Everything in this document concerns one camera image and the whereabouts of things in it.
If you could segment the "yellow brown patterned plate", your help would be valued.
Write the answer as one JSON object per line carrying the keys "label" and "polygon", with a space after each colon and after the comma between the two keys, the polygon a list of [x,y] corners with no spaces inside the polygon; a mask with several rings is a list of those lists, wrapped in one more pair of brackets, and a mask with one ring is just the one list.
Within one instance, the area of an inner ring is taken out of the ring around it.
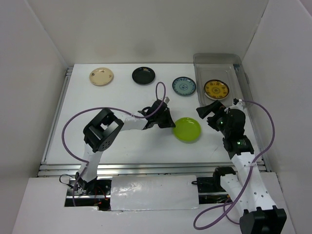
{"label": "yellow brown patterned plate", "polygon": [[203,91],[205,96],[211,100],[223,100],[230,93],[228,85],[217,79],[207,81],[204,84]]}

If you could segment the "lime green plate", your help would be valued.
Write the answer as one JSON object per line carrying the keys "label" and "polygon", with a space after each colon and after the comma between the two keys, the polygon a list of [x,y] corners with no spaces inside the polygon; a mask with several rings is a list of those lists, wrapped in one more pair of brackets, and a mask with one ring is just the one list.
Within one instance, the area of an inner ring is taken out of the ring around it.
{"label": "lime green plate", "polygon": [[195,142],[201,135],[201,126],[193,118],[182,117],[175,122],[173,134],[180,141],[187,143]]}

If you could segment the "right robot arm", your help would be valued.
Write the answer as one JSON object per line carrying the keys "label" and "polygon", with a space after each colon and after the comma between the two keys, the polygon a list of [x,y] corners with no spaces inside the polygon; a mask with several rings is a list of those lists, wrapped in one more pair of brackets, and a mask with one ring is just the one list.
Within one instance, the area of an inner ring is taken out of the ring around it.
{"label": "right robot arm", "polygon": [[221,205],[223,214],[212,223],[199,227],[194,221],[193,227],[196,230],[214,226],[233,208],[240,215],[238,224],[243,234],[279,234],[286,223],[286,212],[278,208],[271,198],[257,165],[257,160],[265,151],[255,155],[250,140],[244,134],[244,104],[244,100],[234,99],[232,106],[225,107],[216,100],[196,110],[211,128],[222,133],[223,146],[235,166],[235,169],[215,169],[212,185],[218,191],[225,190],[231,201]]}

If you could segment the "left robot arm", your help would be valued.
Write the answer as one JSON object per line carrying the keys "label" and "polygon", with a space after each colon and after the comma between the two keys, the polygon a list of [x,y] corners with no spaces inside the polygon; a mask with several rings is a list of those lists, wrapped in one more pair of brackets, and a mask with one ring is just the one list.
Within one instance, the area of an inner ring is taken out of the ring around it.
{"label": "left robot arm", "polygon": [[96,190],[97,170],[101,156],[112,146],[121,131],[146,130],[157,125],[159,128],[174,128],[168,107],[169,98],[158,99],[151,107],[145,107],[135,115],[124,114],[117,117],[111,109],[101,110],[83,129],[83,162],[76,172],[79,189],[86,195]]}

